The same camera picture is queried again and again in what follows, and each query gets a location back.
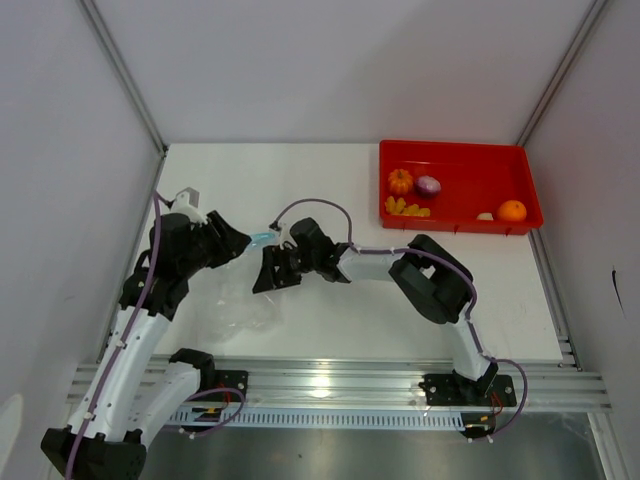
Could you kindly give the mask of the yellow food pieces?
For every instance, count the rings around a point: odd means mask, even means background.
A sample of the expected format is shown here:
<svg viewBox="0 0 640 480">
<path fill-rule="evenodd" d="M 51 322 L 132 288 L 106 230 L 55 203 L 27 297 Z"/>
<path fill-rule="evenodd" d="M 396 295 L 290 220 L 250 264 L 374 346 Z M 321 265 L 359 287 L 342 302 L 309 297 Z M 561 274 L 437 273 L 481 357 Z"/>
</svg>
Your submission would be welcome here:
<svg viewBox="0 0 640 480">
<path fill-rule="evenodd" d="M 418 204 L 408 204 L 403 197 L 395 198 L 389 196 L 384 202 L 384 208 L 387 214 L 395 216 L 424 218 L 431 216 L 431 210 L 428 207 L 421 207 Z"/>
</svg>

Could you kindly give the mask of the orange fruit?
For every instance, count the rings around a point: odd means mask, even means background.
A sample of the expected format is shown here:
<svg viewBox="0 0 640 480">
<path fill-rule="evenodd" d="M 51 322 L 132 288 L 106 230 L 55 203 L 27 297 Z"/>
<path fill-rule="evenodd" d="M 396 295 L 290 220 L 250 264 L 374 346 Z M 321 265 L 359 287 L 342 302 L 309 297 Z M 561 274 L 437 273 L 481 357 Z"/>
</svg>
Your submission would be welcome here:
<svg viewBox="0 0 640 480">
<path fill-rule="evenodd" d="M 523 222 L 527 218 L 527 209 L 518 200 L 507 200 L 498 207 L 496 215 L 500 221 Z"/>
</svg>

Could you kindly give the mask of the purple onion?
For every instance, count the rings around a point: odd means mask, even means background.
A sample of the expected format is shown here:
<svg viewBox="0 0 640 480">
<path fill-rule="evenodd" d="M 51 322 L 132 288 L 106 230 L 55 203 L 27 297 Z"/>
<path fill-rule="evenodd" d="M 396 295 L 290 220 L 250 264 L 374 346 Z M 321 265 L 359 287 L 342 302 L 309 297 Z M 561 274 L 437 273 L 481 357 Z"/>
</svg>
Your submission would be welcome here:
<svg viewBox="0 0 640 480">
<path fill-rule="evenodd" d="M 414 181 L 414 191 L 422 198 L 435 198 L 441 193 L 441 190 L 440 181 L 432 176 L 420 176 Z"/>
</svg>

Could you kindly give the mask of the small orange pumpkin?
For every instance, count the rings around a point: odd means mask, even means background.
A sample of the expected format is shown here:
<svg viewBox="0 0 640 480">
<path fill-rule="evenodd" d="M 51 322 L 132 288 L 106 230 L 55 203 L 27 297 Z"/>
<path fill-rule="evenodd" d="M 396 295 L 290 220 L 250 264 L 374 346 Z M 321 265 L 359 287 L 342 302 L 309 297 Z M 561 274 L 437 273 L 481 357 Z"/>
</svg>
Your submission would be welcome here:
<svg viewBox="0 0 640 480">
<path fill-rule="evenodd" d="M 413 176 L 406 169 L 395 169 L 387 177 L 387 188 L 391 195 L 406 195 L 413 189 L 413 185 Z"/>
</svg>

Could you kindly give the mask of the clear zip top bag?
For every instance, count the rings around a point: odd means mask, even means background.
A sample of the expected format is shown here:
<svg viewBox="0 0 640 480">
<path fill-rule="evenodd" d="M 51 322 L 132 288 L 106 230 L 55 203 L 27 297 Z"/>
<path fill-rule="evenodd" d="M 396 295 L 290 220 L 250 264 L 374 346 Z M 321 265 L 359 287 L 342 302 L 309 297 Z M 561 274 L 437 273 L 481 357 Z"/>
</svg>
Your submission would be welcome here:
<svg viewBox="0 0 640 480">
<path fill-rule="evenodd" d="M 277 323 L 279 303 L 269 294 L 253 293 L 264 247 L 276 246 L 272 232 L 254 233 L 242 255 L 213 271 L 214 290 L 206 300 L 207 320 L 202 332 L 215 343 L 229 341 L 242 332 L 264 333 Z"/>
</svg>

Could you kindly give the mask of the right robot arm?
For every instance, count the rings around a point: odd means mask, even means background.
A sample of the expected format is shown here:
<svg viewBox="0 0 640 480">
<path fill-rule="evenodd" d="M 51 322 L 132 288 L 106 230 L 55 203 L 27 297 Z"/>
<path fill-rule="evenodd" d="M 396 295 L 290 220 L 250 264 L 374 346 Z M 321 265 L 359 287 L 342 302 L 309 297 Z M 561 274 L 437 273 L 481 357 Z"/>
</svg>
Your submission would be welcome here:
<svg viewBox="0 0 640 480">
<path fill-rule="evenodd" d="M 400 248 L 337 243 L 311 218 L 296 222 L 290 236 L 263 248 L 255 294 L 297 286 L 310 272 L 330 283 L 392 282 L 423 318 L 444 329 L 458 395 L 475 404 L 491 394 L 498 366 L 484 353 L 471 322 L 477 302 L 473 277 L 435 240 L 419 234 Z"/>
</svg>

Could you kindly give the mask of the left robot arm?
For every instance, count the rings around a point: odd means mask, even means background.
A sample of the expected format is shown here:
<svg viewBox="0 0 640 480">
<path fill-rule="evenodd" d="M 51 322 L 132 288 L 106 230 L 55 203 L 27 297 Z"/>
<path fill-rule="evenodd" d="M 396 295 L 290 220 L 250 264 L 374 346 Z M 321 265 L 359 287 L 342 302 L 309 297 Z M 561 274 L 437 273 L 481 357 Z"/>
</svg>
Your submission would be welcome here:
<svg viewBox="0 0 640 480">
<path fill-rule="evenodd" d="M 182 348 L 163 379 L 138 393 L 190 279 L 240 257 L 252 239 L 212 211 L 159 215 L 149 242 L 123 285 L 117 322 L 90 387 L 67 425 L 48 429 L 41 441 L 67 479 L 138 478 L 169 417 L 187 399 L 204 400 L 216 390 L 212 355 Z"/>
</svg>

